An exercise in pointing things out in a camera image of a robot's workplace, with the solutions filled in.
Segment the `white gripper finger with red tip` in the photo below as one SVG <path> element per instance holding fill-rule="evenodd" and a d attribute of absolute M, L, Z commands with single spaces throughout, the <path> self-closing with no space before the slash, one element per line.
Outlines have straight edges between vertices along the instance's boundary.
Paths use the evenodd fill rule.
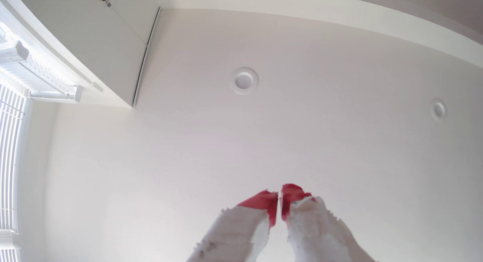
<path fill-rule="evenodd" d="M 375 261 L 321 197 L 298 185 L 282 186 L 281 217 L 296 261 Z"/>
<path fill-rule="evenodd" d="M 278 193 L 261 191 L 224 209 L 187 261 L 256 261 L 276 223 Z"/>

